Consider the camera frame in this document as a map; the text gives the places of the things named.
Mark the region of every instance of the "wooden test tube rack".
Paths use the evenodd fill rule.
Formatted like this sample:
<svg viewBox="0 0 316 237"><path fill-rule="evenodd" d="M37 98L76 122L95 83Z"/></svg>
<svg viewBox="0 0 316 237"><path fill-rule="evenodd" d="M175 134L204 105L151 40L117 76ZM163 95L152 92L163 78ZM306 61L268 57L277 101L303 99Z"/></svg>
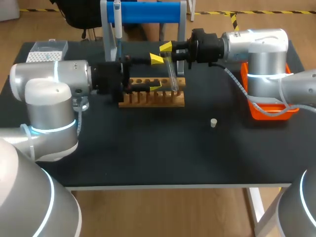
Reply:
<svg viewBox="0 0 316 237"><path fill-rule="evenodd" d="M131 84L146 83L148 81L159 80L161 87L150 92L133 92L124 95L124 102L118 104L119 107L183 107L184 93L186 86L185 78L177 78L179 90L171 91L169 78L131 78Z"/></svg>

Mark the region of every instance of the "black cable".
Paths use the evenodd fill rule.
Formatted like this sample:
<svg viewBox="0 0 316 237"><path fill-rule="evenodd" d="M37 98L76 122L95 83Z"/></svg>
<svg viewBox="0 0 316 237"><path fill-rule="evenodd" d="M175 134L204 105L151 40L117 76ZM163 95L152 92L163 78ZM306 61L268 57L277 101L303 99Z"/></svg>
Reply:
<svg viewBox="0 0 316 237"><path fill-rule="evenodd" d="M221 69L225 69L225 67L223 66L223 65L220 65L220 64L218 64L218 63L210 63L210 64L208 64L210 67L212 67L212 66L215 66L215 67L219 67L219 68L221 68Z"/></svg>

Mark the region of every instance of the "hazard tape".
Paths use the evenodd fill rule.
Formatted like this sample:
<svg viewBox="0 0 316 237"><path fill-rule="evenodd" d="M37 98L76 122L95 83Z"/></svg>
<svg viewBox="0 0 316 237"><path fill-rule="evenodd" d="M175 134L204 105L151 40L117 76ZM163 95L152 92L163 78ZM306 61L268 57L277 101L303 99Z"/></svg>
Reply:
<svg viewBox="0 0 316 237"><path fill-rule="evenodd" d="M199 11L195 15L230 14L316 14L316 11Z"/></svg>
<svg viewBox="0 0 316 237"><path fill-rule="evenodd" d="M21 12L59 12L58 9L20 9ZM195 15L219 15L219 14L316 14L316 11L199 11Z"/></svg>
<svg viewBox="0 0 316 237"><path fill-rule="evenodd" d="M238 24L237 24L236 16L237 16L236 14L233 14L233 13L230 14L230 17L231 17L231 21L232 21L234 30L235 30L235 31L239 31L239 26L238 26Z"/></svg>
<svg viewBox="0 0 316 237"><path fill-rule="evenodd" d="M45 11L45 12L59 12L58 9L20 9L21 12L40 12L40 11Z"/></svg>

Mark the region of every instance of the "white box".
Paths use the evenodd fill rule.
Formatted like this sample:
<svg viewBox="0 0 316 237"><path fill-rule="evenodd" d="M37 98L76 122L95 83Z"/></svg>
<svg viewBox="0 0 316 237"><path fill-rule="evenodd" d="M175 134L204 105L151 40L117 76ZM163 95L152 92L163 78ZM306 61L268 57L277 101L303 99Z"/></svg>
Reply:
<svg viewBox="0 0 316 237"><path fill-rule="evenodd" d="M17 0L0 0L0 21L19 17L20 9Z"/></svg>
<svg viewBox="0 0 316 237"><path fill-rule="evenodd" d="M37 41L29 52L27 63L62 61L68 50L68 41Z"/></svg>

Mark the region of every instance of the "white table leg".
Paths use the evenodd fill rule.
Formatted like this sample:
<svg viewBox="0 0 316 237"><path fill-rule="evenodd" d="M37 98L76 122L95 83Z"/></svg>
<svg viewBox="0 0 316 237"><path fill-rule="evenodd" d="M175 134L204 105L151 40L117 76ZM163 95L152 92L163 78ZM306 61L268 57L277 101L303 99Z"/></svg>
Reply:
<svg viewBox="0 0 316 237"><path fill-rule="evenodd" d="M196 0L192 0L191 21L194 21L195 12L196 12Z"/></svg>
<svg viewBox="0 0 316 237"><path fill-rule="evenodd" d="M252 217L255 226L255 236L265 237L275 226L276 222L276 210L277 203L282 196L285 189L282 189L277 197L273 200L268 210L264 212L263 204L261 201L261 196L259 188L249 188L247 189L248 198L250 201L250 207L252 212Z"/></svg>
<svg viewBox="0 0 316 237"><path fill-rule="evenodd" d="M190 9L190 13L192 13L192 0L187 0L189 9Z"/></svg>

